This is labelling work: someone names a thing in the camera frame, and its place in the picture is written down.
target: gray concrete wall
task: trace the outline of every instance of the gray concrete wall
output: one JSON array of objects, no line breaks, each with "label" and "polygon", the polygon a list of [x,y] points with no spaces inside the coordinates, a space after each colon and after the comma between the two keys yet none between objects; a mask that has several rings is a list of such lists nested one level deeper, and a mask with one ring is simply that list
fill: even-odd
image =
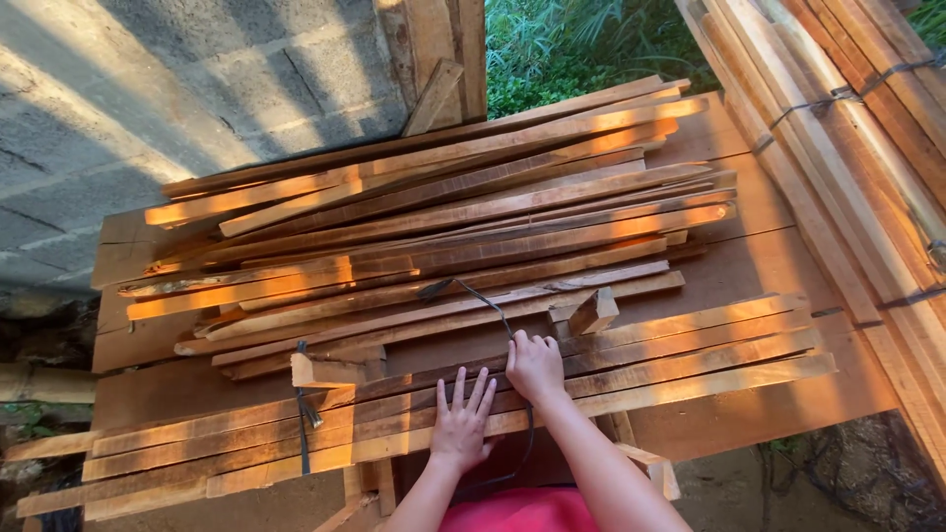
[{"label": "gray concrete wall", "polygon": [[406,119],[371,0],[0,0],[0,297],[88,291],[160,184]]}]

